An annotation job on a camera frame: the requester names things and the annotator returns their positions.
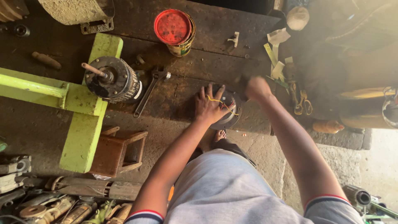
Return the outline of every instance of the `metal bucket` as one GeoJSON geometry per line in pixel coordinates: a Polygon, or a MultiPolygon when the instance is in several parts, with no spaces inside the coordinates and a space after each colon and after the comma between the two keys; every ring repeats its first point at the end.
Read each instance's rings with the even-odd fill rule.
{"type": "Polygon", "coordinates": [[[189,21],[191,22],[191,26],[192,26],[191,34],[189,35],[188,39],[178,46],[172,46],[172,45],[166,44],[170,53],[176,57],[184,57],[185,55],[187,55],[189,53],[189,51],[191,50],[192,41],[195,38],[195,34],[196,34],[195,22],[193,21],[191,16],[189,16],[188,14],[186,14],[186,15],[188,16],[189,21]]]}

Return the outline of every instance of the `cement floor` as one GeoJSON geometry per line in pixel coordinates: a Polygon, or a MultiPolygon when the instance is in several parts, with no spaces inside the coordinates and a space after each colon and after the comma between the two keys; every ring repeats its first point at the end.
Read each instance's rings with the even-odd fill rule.
{"type": "MultiPolygon", "coordinates": [[[[9,147],[2,153],[32,155],[32,174],[37,176],[76,176],[92,178],[58,167],[72,113],[33,103],[0,97],[0,136],[9,147]]],[[[157,158],[188,126],[187,123],[108,111],[104,126],[120,126],[121,132],[149,132],[146,139],[143,165],[119,174],[115,180],[143,183],[157,158]]],[[[214,136],[208,130],[200,145],[207,151],[214,136]]],[[[228,139],[237,143],[257,163],[257,170],[265,177],[275,193],[288,205],[302,213],[296,181],[283,156],[276,137],[227,130],[228,139]]],[[[369,151],[354,151],[339,147],[318,145],[323,156],[341,184],[362,186],[371,194],[379,195],[387,206],[398,211],[397,130],[373,130],[369,151]]]]}

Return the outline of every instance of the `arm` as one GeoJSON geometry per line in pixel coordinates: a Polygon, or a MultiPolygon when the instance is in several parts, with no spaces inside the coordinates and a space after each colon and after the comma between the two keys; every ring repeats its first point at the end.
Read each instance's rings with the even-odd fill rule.
{"type": "MultiPolygon", "coordinates": [[[[225,86],[222,86],[214,99],[220,100],[224,89],[225,86]]],[[[183,171],[209,126],[229,112],[226,108],[220,110],[219,102],[210,101],[207,95],[213,99],[213,88],[210,84],[206,95],[205,88],[202,87],[195,96],[194,121],[157,160],[134,201],[131,213],[140,210],[153,210],[163,217],[166,215],[170,188],[183,171]]]]}
{"type": "Polygon", "coordinates": [[[246,94],[268,115],[283,154],[293,170],[303,207],[308,200],[319,195],[347,199],[310,135],[272,95],[267,82],[260,77],[253,78],[248,83],[246,94]]]}

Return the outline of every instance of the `motor shaft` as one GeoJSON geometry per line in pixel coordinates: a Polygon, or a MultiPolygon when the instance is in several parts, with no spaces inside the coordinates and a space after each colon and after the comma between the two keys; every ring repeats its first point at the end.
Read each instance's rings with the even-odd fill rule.
{"type": "Polygon", "coordinates": [[[91,71],[94,74],[97,74],[97,75],[103,77],[103,78],[107,78],[108,77],[108,75],[106,73],[101,72],[100,70],[94,68],[91,65],[88,65],[87,63],[82,63],[82,67],[87,69],[87,70],[89,70],[89,71],[91,71]]]}

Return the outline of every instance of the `green painted pipe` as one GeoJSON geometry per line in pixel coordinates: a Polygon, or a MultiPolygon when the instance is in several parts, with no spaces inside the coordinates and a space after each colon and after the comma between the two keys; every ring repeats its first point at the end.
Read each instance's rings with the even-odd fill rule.
{"type": "Polygon", "coordinates": [[[32,92],[37,92],[49,96],[55,96],[58,98],[65,97],[68,93],[67,89],[57,88],[48,86],[36,82],[27,81],[7,75],[0,74],[0,85],[24,89],[32,92]]]}

